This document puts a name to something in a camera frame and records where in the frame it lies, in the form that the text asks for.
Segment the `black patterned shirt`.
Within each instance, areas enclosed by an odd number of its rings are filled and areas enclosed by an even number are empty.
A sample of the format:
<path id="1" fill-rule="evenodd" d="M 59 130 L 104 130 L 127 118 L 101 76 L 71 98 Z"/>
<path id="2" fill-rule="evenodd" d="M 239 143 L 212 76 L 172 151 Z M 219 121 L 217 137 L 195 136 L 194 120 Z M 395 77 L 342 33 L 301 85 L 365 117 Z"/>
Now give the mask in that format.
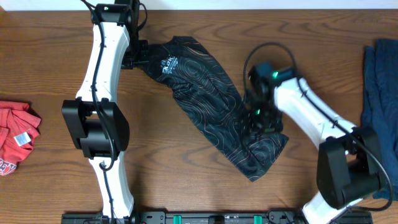
<path id="1" fill-rule="evenodd" d="M 247 179 L 256 181 L 280 156 L 288 137 L 252 129 L 249 109 L 209 51 L 190 36 L 149 45 L 148 77 L 171 89 L 193 125 Z"/>

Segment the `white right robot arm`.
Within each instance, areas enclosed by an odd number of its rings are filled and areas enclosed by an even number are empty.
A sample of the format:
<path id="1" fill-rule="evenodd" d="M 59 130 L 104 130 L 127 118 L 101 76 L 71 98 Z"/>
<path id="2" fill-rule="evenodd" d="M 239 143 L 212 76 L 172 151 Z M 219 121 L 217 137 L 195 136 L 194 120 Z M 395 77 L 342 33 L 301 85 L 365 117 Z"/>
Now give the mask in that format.
<path id="1" fill-rule="evenodd" d="M 317 147 L 318 192 L 301 209 L 303 223 L 352 222 L 368 208 L 358 203 L 388 188 L 379 138 L 373 128 L 359 128 L 320 99 L 295 67 L 275 70 L 268 62 L 250 69 L 247 92 L 254 130 L 279 133 L 287 115 Z"/>

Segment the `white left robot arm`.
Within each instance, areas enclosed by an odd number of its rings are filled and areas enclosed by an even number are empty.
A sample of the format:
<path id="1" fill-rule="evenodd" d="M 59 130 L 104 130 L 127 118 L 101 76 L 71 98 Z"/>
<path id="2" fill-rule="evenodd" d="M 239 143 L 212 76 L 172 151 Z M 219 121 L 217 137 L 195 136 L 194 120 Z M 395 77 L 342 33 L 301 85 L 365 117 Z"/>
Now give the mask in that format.
<path id="1" fill-rule="evenodd" d="M 84 2 L 93 23 L 93 45 L 83 83 L 62 115 L 74 146 L 88 159 L 98 179 L 103 208 L 98 213 L 62 215 L 62 223 L 140 223 L 129 190 L 125 151 L 129 123 L 118 106 L 121 70 L 148 63 L 148 42 L 139 38 L 139 0 L 92 5 Z"/>

